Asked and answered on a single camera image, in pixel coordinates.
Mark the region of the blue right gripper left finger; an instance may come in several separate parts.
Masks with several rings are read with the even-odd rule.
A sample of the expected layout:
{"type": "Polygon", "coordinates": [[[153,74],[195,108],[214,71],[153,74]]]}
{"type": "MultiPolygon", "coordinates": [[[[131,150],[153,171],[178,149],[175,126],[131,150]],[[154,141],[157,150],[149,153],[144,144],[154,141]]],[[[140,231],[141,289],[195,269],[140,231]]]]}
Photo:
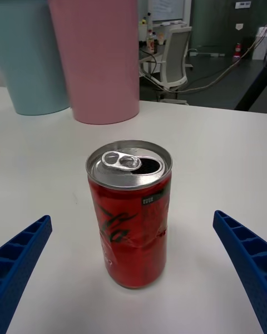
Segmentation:
{"type": "Polygon", "coordinates": [[[6,333],[24,289],[52,233],[49,215],[0,248],[0,333],[6,333]]]}

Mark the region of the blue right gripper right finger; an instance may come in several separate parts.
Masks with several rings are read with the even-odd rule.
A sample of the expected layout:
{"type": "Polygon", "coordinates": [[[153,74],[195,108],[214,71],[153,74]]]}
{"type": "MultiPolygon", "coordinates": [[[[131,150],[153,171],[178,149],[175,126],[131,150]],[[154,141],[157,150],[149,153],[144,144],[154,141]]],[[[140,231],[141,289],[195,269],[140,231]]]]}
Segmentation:
{"type": "Polygon", "coordinates": [[[220,210],[212,224],[241,280],[261,329],[267,333],[267,243],[220,210]]]}

